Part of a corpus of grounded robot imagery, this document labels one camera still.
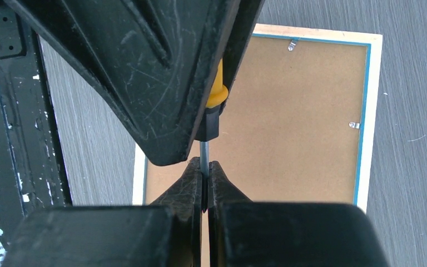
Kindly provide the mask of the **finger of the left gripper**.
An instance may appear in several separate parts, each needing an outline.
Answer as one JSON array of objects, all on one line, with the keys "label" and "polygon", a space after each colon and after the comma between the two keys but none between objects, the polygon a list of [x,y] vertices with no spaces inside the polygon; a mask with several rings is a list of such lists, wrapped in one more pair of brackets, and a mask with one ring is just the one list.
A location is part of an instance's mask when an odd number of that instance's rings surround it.
[{"label": "finger of the left gripper", "polygon": [[223,55],[223,84],[232,88],[264,0],[240,1]]}]

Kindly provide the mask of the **yellow handled screwdriver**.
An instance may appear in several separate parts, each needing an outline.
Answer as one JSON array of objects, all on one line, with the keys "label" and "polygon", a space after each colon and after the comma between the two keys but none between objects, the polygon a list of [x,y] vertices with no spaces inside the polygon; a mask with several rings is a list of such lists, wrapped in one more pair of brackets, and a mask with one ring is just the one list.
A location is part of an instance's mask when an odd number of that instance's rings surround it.
[{"label": "yellow handled screwdriver", "polygon": [[219,136],[220,106],[228,95],[228,88],[224,85],[223,59],[220,59],[200,127],[195,137],[195,140],[200,142],[200,171],[204,179],[207,179],[210,173],[208,142]]}]

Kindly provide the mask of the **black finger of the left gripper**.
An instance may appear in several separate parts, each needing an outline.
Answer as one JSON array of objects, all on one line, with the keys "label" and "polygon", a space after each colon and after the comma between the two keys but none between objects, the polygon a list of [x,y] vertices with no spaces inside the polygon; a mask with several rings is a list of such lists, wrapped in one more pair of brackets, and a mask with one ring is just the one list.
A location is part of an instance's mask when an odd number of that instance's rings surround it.
[{"label": "black finger of the left gripper", "polygon": [[185,161],[240,1],[7,1],[157,166]]}]

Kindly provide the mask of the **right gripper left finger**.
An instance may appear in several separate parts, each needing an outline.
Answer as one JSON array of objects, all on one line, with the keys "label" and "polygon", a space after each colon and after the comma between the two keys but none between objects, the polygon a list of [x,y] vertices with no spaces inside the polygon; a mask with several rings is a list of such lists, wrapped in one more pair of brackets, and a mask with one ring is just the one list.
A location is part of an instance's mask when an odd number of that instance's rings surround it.
[{"label": "right gripper left finger", "polygon": [[149,205],[73,206],[27,216],[3,266],[200,266],[200,161]]}]

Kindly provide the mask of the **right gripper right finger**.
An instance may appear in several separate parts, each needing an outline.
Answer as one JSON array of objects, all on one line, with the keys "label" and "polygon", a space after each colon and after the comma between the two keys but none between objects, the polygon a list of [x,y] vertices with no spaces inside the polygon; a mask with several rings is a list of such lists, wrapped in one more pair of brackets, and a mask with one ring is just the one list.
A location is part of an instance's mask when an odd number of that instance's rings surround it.
[{"label": "right gripper right finger", "polygon": [[388,266],[357,206],[255,202],[217,161],[207,184],[211,266]]}]

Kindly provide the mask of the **blue picture frame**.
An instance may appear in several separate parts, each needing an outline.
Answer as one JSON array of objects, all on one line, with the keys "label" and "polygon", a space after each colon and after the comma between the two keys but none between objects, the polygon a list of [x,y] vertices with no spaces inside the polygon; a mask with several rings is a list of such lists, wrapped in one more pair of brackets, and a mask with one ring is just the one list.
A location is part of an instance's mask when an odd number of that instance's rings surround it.
[{"label": "blue picture frame", "polygon": [[[209,170],[219,162],[255,202],[343,203],[366,214],[382,46],[380,34],[257,24],[220,136],[208,143]],[[187,164],[137,160],[135,182],[147,181],[152,203]],[[200,266],[211,266],[209,178],[202,177]]]}]

